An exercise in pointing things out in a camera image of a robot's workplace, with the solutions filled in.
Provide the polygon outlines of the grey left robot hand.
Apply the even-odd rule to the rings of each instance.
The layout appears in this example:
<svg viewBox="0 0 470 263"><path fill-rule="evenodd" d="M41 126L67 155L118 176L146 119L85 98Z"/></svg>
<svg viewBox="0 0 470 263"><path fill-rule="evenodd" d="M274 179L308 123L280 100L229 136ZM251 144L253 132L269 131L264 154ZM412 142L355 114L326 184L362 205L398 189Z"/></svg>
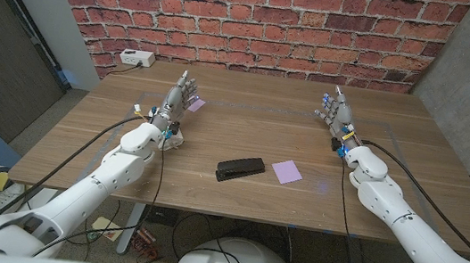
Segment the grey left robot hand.
<svg viewBox="0 0 470 263"><path fill-rule="evenodd" d="M196 93L196 81L194 78L190 78L188 70L185 70L153 114L151 123L163 131L173 122L179 122L188 107L199 99Z"/></svg>

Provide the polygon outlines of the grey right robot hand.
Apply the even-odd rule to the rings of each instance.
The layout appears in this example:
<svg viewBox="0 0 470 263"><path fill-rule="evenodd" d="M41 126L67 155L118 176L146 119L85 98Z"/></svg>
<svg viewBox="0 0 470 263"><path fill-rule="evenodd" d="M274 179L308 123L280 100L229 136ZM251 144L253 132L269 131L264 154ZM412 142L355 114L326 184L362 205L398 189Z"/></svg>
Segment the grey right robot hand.
<svg viewBox="0 0 470 263"><path fill-rule="evenodd" d="M339 85L335 87L334 95L325 93L321 103L323 108L315 110L315 114L329 127L333 148L338 151L337 146L340 146L343 152L348 152L361 146L362 143L356 135L351 107L341 87Z"/></svg>

